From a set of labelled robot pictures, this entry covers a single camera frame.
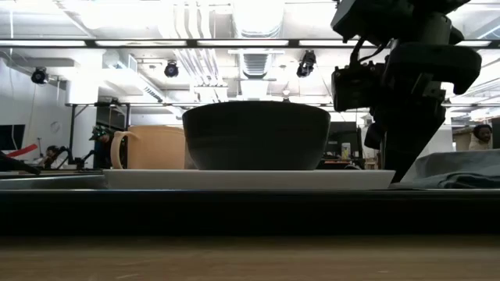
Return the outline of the black bowl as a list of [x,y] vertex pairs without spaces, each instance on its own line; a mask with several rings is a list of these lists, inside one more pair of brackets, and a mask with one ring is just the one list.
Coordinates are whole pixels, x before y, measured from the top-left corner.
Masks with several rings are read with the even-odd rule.
[[330,114],[282,101],[229,101],[183,116],[187,149],[200,170],[314,170]]

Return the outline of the black plastic tray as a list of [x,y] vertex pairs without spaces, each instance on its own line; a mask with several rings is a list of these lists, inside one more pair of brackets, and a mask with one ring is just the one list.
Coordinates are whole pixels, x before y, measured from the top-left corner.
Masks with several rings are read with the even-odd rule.
[[500,190],[117,190],[101,175],[0,179],[0,235],[441,233],[500,233]]

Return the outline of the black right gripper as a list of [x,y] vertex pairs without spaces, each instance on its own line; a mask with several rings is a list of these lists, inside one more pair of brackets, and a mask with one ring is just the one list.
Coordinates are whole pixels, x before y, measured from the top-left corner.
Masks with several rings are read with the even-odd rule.
[[[403,43],[390,52],[384,85],[401,98],[420,98],[429,84],[445,82],[461,95],[479,77],[481,63],[481,56],[469,47]],[[371,123],[364,145],[380,149],[384,139],[384,169],[395,171],[391,182],[399,183],[444,121],[445,112],[394,116],[386,133],[379,123]]]

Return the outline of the black metal rack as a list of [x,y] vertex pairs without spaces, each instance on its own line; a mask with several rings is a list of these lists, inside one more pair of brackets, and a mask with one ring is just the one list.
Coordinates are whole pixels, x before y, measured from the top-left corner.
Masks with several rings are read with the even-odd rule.
[[[66,147],[74,158],[83,158],[95,149],[90,140],[94,126],[102,126],[112,133],[130,126],[131,104],[128,102],[66,103],[70,108],[70,132]],[[84,169],[94,168],[94,155],[85,161]]]

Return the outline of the orange mug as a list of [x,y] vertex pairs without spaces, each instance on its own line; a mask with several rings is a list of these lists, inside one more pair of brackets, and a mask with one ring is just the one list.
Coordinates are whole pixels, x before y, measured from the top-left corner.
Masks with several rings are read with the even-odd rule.
[[123,169],[120,144],[127,140],[128,169],[184,169],[184,130],[171,126],[131,126],[114,133],[110,158],[114,169]]

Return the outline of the grey cloth napkin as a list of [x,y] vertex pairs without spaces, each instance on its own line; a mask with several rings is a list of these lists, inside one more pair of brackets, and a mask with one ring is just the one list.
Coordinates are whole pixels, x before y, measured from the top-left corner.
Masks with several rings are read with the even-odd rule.
[[418,158],[391,189],[499,189],[500,149],[433,153]]

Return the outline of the white round plate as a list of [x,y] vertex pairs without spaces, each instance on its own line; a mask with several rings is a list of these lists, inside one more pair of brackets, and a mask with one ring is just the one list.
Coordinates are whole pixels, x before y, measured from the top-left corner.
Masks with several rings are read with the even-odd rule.
[[105,179],[115,190],[386,190],[391,170],[224,171],[108,169]]

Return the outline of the black ceiling spotlight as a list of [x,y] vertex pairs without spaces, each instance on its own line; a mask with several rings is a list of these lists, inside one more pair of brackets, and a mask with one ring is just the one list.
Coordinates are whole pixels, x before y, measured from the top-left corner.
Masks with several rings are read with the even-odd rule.
[[314,70],[316,54],[313,50],[306,50],[302,60],[299,62],[296,75],[299,78],[307,77]]
[[40,66],[35,68],[30,79],[34,84],[44,85],[48,83],[49,75],[47,74],[46,68]]
[[169,60],[163,72],[165,76],[169,78],[178,76],[179,69],[177,67],[177,62],[175,60]]

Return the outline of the red curved object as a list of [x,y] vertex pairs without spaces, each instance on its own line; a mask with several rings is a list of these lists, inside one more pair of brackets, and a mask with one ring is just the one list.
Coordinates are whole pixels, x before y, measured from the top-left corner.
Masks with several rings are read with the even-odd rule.
[[13,152],[10,152],[7,154],[8,157],[10,158],[14,158],[14,157],[17,157],[17,156],[20,156],[20,155],[25,155],[25,154],[28,154],[32,151],[35,151],[38,149],[38,146],[36,144],[31,144],[29,146],[26,146],[25,148],[21,148],[19,150],[16,150],[16,151],[13,151]]

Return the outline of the dark monitor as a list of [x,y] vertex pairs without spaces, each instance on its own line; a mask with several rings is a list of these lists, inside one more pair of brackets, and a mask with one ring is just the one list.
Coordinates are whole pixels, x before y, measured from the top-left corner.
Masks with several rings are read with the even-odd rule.
[[325,155],[341,159],[341,144],[351,144],[352,156],[350,160],[357,159],[360,154],[359,129],[354,122],[331,122],[327,138]]

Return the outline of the dark wall screen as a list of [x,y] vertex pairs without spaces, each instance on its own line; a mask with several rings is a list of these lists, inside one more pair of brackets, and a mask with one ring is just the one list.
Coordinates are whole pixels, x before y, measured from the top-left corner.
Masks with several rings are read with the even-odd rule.
[[0,125],[0,151],[15,151],[22,148],[25,126]]

